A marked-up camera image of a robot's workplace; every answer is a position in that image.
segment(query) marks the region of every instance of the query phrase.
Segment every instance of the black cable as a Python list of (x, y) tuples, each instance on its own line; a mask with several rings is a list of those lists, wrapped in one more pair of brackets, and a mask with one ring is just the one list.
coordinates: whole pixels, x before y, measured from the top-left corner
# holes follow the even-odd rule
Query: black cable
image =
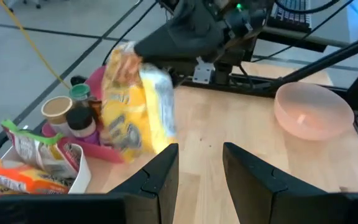
[(141, 17), (128, 29), (125, 31), (125, 33), (117, 40), (117, 42), (111, 47), (109, 53), (105, 56), (102, 65), (106, 65), (107, 58), (109, 58), (110, 53), (112, 50), (117, 47), (118, 43), (123, 40), (123, 38), (133, 29), (135, 26), (142, 21), (142, 19), (150, 12), (150, 10), (153, 9), (153, 7), (158, 3), (158, 1), (155, 1), (144, 13), (141, 15)]
[(172, 19), (172, 14), (173, 14), (173, 12), (172, 12), (170, 9), (168, 10), (168, 8), (167, 8), (167, 7), (164, 7), (163, 5), (161, 5), (161, 7), (165, 9), (165, 19), (166, 19), (166, 22), (167, 22), (168, 20)]
[(295, 44), (288, 46), (282, 50), (279, 50), (278, 52), (275, 52), (269, 56), (260, 58), (258, 60), (254, 60), (251, 62), (260, 62), (261, 60), (265, 60), (271, 57), (274, 57), (276, 55), (278, 55), (279, 53), (282, 53), (292, 47), (296, 47), (298, 44), (300, 44), (302, 41), (304, 41), (308, 36), (310, 36), (313, 32), (315, 32), (316, 30), (318, 30), (322, 25), (324, 25), (325, 23), (327, 23), (330, 19), (332, 19), (334, 16), (336, 16), (336, 14), (338, 14), (342, 9), (344, 9), (346, 6), (348, 6), (350, 3), (352, 3), (352, 1), (354, 0), (349, 0), (347, 3), (345, 3), (343, 6), (341, 6), (337, 11), (335, 11), (334, 13), (332, 13), (329, 17), (327, 17), (327, 19), (325, 19), (323, 22), (321, 22), (318, 26), (316, 26), (314, 29), (312, 29), (309, 33), (307, 33), (305, 36), (303, 36), (301, 39), (299, 39)]
[(244, 70), (244, 68), (242, 67), (241, 63), (240, 63), (240, 65), (239, 65), (239, 68), (240, 68), (242, 74), (243, 74), (245, 77), (247, 77), (251, 89), (254, 89), (254, 88), (255, 88), (254, 82), (252, 81), (252, 79), (251, 79), (251, 77), (248, 75), (248, 73)]
[(284, 9), (287, 12), (292, 12), (292, 13), (296, 13), (296, 14), (313, 14), (316, 12), (321, 12), (323, 10), (328, 9), (329, 7), (335, 5), (336, 3), (338, 3), (340, 0), (332, 0), (329, 3), (326, 3), (325, 5), (322, 5), (320, 7), (317, 7), (315, 9), (308, 9), (308, 10), (294, 10), (294, 9), (289, 9), (286, 6), (284, 6), (280, 0), (275, 0), (276, 4)]

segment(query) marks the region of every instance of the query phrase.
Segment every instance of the pink bowl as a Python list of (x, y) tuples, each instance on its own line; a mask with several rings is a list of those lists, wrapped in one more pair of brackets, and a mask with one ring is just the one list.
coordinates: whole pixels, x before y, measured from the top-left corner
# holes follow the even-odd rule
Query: pink bowl
[[(101, 99), (101, 83), (103, 79), (103, 73), (106, 69), (105, 66), (99, 67), (96, 69), (92, 75), (85, 81), (86, 84), (91, 88), (91, 94), (97, 99)], [(51, 128), (48, 123), (45, 123), (42, 126), (42, 134), (46, 137), (53, 137), (56, 135), (55, 131)], [(95, 157), (97, 159), (102, 159), (105, 161), (120, 163), (123, 162), (120, 153), (112, 147), (107, 146), (96, 146), (94, 144), (89, 144), (86, 142), (79, 141), (77, 139), (68, 139), (65, 141), (71, 141), (75, 144), (80, 145), (86, 156)]]
[(352, 128), (354, 114), (340, 96), (319, 85), (288, 83), (276, 93), (274, 112), (290, 134), (321, 141)]

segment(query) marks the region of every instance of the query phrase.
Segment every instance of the wooden tabletop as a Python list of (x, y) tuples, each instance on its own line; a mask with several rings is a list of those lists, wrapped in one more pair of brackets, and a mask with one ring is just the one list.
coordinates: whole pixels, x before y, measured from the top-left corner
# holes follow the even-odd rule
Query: wooden tabletop
[[(244, 64), (250, 75), (284, 76), (291, 68)], [(304, 82), (331, 85), (325, 72)], [(273, 114), (273, 99), (181, 86), (175, 90), (179, 188), (174, 223), (239, 223), (223, 170), (224, 142), (328, 192), (358, 192), (358, 135), (352, 129), (313, 142), (286, 133)], [(88, 192), (108, 192), (151, 159), (109, 164), (88, 158)]]

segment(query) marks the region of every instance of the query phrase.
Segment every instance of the cup lid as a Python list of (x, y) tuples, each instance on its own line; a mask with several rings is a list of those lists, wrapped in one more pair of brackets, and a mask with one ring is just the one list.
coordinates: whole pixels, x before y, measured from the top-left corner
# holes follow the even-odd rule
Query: cup lid
[(73, 106), (73, 100), (67, 96), (57, 96), (42, 105), (41, 113), (49, 118), (65, 114)]
[(85, 83), (74, 85), (70, 89), (70, 96), (75, 98), (83, 98), (84, 96), (90, 96), (91, 94), (91, 88)]

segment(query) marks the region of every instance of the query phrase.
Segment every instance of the white basket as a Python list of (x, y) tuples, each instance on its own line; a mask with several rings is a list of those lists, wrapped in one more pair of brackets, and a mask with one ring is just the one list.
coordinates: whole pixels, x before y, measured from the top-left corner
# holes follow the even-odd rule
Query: white basket
[[(75, 179), (73, 185), (68, 191), (69, 194), (83, 194), (91, 181), (91, 171), (88, 167), (88, 163), (86, 162), (86, 158), (82, 147), (77, 144), (72, 144), (72, 147), (78, 147), (81, 151), (81, 159), (80, 159), (80, 169), (78, 171), (77, 178)], [(12, 147), (8, 149), (8, 151), (2, 156), (1, 159), (23, 162), (21, 157), (18, 155), (16, 150)]]

